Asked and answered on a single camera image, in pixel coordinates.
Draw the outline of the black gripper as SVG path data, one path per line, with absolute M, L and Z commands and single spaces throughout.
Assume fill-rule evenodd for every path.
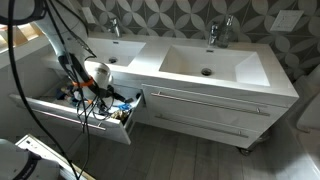
M 111 85 L 107 86 L 107 94 L 106 94 L 106 96 L 107 97 L 113 97 L 114 99 L 120 100 L 121 102 L 125 102 L 126 101 L 126 99 L 122 95 L 120 95 L 120 94 L 115 92 L 114 88 Z

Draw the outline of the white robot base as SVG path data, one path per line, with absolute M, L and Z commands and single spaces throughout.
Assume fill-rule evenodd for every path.
M 0 180 L 57 180 L 60 167 L 6 139 L 0 139 Z

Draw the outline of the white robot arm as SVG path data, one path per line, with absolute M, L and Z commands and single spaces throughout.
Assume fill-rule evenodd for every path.
M 69 0 L 0 0 L 0 24 L 8 28 L 12 67 L 15 62 L 13 27 L 31 22 L 48 38 L 60 66 L 85 99 L 113 97 L 125 101 L 110 85 L 111 72 L 106 64 L 97 63 L 92 73 L 86 69 L 86 60 L 97 55 L 88 46 L 85 24 Z

